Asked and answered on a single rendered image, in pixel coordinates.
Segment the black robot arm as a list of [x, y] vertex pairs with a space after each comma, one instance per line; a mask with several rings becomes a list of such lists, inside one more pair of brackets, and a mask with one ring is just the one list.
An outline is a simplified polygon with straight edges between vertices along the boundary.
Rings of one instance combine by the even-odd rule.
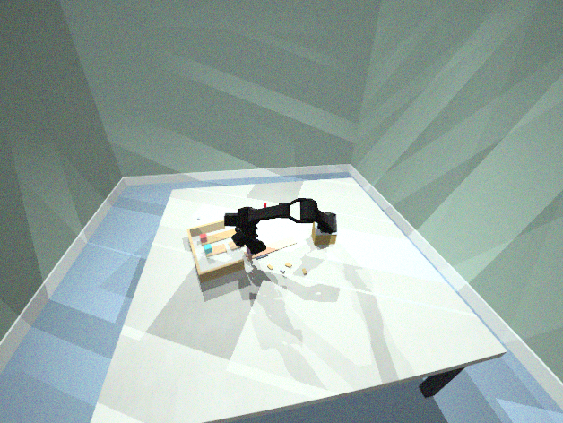
[[[300, 220], [290, 216], [290, 206], [300, 202]], [[244, 246], [250, 242], [248, 234], [243, 229], [253, 229], [261, 220], [271, 219], [290, 219], [296, 223], [317, 223], [321, 233], [337, 232], [337, 217], [332, 212], [322, 212], [318, 210], [317, 202], [311, 198], [297, 198], [290, 203], [279, 203], [270, 207], [255, 209], [253, 207], [243, 207], [238, 209], [238, 213], [225, 212], [224, 227], [237, 227], [241, 230], [231, 236], [232, 241], [237, 247]]]

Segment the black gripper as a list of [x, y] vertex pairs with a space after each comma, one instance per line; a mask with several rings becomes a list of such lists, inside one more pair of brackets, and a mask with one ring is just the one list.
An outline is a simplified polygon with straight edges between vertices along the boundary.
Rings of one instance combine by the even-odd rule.
[[[236, 233], [240, 230], [241, 230], [240, 228], [235, 227]], [[255, 226], [253, 229], [243, 229], [243, 230], [248, 234], [248, 237], [250, 239], [250, 242], [246, 241], [245, 243], [246, 246], [250, 249], [251, 254], [256, 255], [266, 250], [266, 244], [263, 241], [256, 238], [258, 237], [258, 235], [256, 234], [256, 231], [258, 230], [257, 226]]]

